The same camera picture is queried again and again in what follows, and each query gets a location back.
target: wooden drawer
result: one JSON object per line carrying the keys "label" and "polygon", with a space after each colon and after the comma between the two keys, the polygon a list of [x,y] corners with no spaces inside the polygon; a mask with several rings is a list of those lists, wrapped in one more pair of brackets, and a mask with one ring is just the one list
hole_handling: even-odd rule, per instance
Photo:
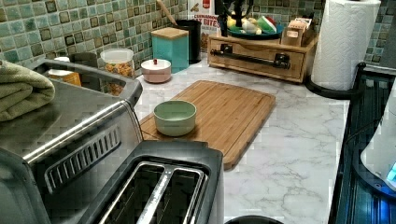
{"label": "wooden drawer", "polygon": [[[233,54],[269,61],[273,61],[277,53],[287,54],[290,56],[290,68],[276,68],[265,63],[254,63],[210,54],[212,49],[220,50],[222,44],[231,45],[233,47]],[[246,41],[232,37],[210,36],[207,51],[208,63],[210,65],[301,83],[304,81],[307,68],[313,62],[313,58],[309,56],[309,53],[314,51],[313,47],[314,45],[311,48],[297,49],[282,46],[274,41]]]}

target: cutting board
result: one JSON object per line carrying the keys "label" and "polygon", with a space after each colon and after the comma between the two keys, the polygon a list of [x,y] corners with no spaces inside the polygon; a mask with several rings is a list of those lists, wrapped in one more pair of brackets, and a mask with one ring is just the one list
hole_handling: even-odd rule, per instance
{"label": "cutting board", "polygon": [[[223,153],[224,169],[236,165],[275,106],[275,96],[228,84],[197,81],[172,100],[197,107],[195,128],[178,138],[207,142]],[[145,140],[172,140],[155,127],[153,113],[140,121]]]}

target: dish towel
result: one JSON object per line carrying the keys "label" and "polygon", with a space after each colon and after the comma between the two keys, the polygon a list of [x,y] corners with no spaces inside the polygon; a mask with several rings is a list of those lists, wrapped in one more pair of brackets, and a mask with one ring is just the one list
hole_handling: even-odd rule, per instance
{"label": "dish towel", "polygon": [[22,66],[0,61],[0,121],[49,103],[55,95],[52,82]]}

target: kitchen counter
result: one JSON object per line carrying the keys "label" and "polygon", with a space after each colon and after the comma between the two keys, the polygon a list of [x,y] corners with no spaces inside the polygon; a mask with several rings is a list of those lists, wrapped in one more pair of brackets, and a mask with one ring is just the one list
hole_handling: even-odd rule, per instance
{"label": "kitchen counter", "polygon": [[304,85],[209,67],[205,57],[163,84],[138,79],[144,89],[135,107],[139,119],[197,80],[273,94],[276,106],[268,120],[241,161],[224,172],[224,221],[258,215],[285,224],[328,222],[348,101],[320,97]]}

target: drawer handle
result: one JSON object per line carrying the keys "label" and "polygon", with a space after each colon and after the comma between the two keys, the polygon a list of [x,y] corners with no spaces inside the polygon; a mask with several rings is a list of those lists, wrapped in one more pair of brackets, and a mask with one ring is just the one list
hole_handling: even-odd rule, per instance
{"label": "drawer handle", "polygon": [[271,65],[275,68],[290,69],[290,56],[285,53],[277,53],[275,55],[274,60],[271,61],[271,60],[250,57],[250,56],[241,55],[241,54],[235,54],[235,53],[233,53],[233,46],[222,44],[221,50],[212,49],[210,51],[210,54],[213,56],[219,56],[219,57],[223,57],[223,58],[231,58],[231,59],[241,60],[241,61],[245,61],[248,63],[260,63],[260,64]]}

